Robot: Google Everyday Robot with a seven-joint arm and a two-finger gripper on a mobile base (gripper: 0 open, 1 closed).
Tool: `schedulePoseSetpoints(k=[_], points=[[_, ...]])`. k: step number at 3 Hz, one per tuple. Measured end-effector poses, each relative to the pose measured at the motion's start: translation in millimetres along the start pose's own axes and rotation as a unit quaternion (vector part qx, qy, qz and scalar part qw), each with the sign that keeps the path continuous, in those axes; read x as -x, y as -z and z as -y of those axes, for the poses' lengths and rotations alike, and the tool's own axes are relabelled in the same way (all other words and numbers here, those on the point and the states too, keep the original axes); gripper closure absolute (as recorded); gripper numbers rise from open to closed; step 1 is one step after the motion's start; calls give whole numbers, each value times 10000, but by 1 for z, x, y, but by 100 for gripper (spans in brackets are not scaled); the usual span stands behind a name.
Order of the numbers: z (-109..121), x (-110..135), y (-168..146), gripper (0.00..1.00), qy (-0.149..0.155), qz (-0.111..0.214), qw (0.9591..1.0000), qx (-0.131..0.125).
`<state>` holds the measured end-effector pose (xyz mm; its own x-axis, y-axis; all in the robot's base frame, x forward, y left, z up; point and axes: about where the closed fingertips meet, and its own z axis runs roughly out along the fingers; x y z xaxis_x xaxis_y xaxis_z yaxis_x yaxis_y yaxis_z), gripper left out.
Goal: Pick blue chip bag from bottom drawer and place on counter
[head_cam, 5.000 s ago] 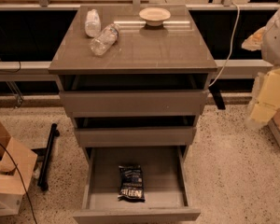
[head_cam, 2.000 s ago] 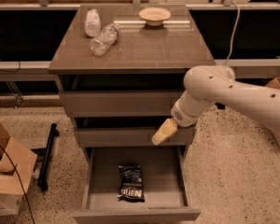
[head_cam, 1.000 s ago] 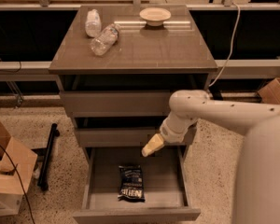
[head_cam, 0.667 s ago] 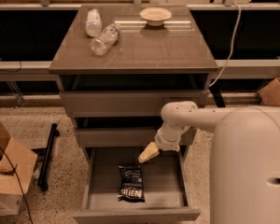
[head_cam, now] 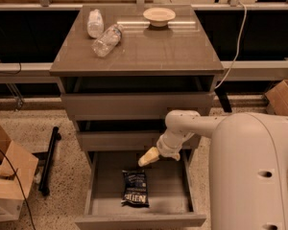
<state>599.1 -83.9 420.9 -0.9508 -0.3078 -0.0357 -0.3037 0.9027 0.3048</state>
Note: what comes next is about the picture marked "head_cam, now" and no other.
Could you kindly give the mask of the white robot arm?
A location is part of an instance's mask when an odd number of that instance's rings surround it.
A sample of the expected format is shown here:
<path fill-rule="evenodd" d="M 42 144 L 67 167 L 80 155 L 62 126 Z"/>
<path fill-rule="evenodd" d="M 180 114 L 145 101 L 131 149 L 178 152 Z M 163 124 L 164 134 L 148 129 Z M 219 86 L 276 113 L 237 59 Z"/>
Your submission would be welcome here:
<path fill-rule="evenodd" d="M 193 135 L 209 138 L 211 230 L 288 230 L 288 116 L 173 110 L 165 125 L 138 165 L 180 160 Z"/>

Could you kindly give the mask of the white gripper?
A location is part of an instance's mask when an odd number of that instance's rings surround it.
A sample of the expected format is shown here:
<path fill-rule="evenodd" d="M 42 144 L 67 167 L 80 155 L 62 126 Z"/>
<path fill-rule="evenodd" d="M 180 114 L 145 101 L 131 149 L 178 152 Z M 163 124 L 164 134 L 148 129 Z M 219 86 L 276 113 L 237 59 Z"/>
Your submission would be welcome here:
<path fill-rule="evenodd" d="M 157 140 L 156 147 L 151 147 L 140 157 L 138 166 L 144 167 L 155 163 L 159 159 L 159 155 L 179 161 L 183 143 L 192 136 L 193 133 L 175 133 L 172 130 L 166 130 Z"/>

